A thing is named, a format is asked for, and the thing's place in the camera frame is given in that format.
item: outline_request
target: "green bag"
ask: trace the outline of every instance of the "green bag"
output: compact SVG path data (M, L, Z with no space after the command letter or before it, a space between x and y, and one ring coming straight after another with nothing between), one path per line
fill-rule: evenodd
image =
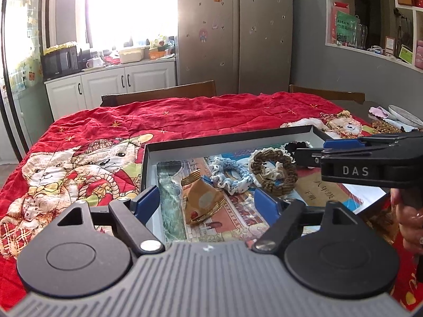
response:
M338 11L336 14L336 40L340 43L352 43L357 22L354 15Z

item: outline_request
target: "white mug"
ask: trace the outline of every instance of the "white mug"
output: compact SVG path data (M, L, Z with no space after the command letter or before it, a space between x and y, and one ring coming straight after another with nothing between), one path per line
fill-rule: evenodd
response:
M100 57L90 58L87 60L87 68L97 68L104 65L103 60Z

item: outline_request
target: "gray ribbed panel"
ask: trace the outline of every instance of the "gray ribbed panel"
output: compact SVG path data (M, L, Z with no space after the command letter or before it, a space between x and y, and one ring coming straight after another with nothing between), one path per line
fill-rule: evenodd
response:
M29 294L19 317L403 317L388 294L362 301L325 298L300 286L272 255L243 242L174 243L143 256L115 287L79 300Z

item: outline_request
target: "white bowl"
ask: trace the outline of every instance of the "white bowl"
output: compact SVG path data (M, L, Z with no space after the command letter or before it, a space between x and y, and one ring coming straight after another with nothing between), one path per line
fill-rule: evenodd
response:
M389 112L399 121L403 122L404 124L413 126L415 128L422 129L423 128L423 121L417 118L415 115L407 112L405 109L401 109L394 105L389 105Z

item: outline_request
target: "plate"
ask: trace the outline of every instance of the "plate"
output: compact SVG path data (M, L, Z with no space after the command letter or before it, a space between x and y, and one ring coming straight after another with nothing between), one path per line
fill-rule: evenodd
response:
M423 128L423 121L417 118L415 115L407 112L405 109L399 108L394 105L389 105L389 112L399 121L403 122L404 124L413 126L415 128L422 129Z
M106 67L106 65L102 65L100 67L85 68L85 69L82 69L82 71L91 71L91 70L94 70L94 69L101 69L101 68L104 68L104 67Z

